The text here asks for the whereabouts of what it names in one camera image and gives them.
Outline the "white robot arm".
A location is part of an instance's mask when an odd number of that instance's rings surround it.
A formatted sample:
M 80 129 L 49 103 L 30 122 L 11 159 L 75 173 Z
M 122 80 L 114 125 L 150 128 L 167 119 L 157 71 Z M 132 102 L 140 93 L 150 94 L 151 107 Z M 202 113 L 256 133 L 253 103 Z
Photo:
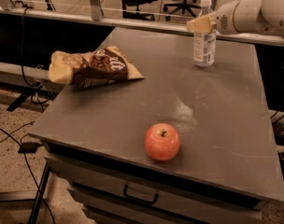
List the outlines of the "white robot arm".
M 235 0 L 215 12 L 188 21 L 189 32 L 222 35 L 257 34 L 284 37 L 284 0 Z

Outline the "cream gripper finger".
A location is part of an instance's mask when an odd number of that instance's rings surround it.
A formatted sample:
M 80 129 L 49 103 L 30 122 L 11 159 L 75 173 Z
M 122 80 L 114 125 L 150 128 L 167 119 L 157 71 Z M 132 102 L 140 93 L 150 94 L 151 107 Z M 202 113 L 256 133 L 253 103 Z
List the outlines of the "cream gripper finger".
M 187 29 L 192 33 L 211 33 L 216 27 L 217 16 L 215 12 L 187 22 Z

